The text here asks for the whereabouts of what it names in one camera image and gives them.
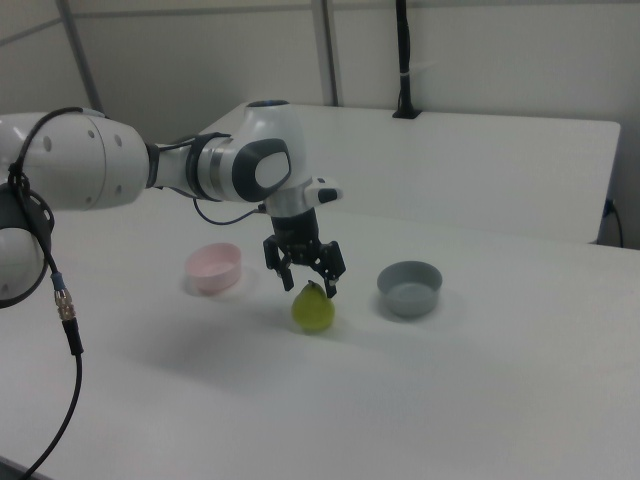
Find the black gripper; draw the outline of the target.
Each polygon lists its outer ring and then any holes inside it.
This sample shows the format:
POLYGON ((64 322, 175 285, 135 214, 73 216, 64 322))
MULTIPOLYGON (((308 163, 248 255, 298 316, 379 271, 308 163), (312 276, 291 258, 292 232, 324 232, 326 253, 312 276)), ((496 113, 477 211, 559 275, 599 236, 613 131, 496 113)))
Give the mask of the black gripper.
POLYGON ((292 217, 272 217, 271 224, 274 234, 263 242, 265 263, 281 279, 284 290, 294 287, 291 261, 312 264, 312 269, 323 278, 327 297, 332 299, 346 266, 336 241, 321 244, 315 209, 292 217))

